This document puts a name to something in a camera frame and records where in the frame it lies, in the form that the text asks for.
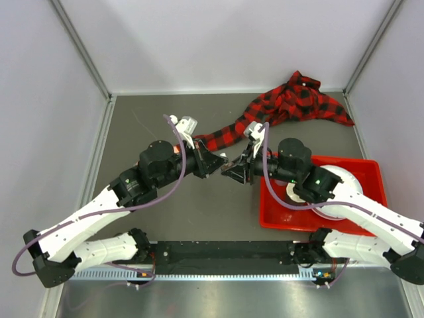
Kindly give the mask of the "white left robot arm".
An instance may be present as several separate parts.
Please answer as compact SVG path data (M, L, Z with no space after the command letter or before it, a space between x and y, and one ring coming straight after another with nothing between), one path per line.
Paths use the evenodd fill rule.
M204 179L228 162L199 140L184 144L179 153L159 140L140 153L136 166L122 172L88 204L62 223L24 234L35 274L46 288L68 281L87 268L112 262L141 263L150 255L146 233L131 229L112 238L90 238L116 220L158 203L158 190L177 184L189 174Z

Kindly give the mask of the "glitter nail polish bottle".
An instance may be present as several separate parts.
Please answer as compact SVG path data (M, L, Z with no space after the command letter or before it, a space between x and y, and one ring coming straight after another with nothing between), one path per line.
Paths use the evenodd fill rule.
M227 169L229 167L229 164L231 162L229 160L229 157L224 152L220 153L219 156L222 159L222 163L223 164L221 165L221 170L223 171L223 170L225 170L225 169Z

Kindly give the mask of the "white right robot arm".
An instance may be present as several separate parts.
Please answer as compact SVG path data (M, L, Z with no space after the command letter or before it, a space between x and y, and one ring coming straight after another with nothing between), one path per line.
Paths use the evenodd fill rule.
M396 213L349 186L340 176L312 162L311 151L295 138L278 145L277 155L266 146L258 153L251 142L222 175L246 184L261 176L274 200L294 211L331 208L336 217L368 231L350 235L319 229L309 239L309 254L317 262L349 258L389 269L397 277L423 284L423 223Z

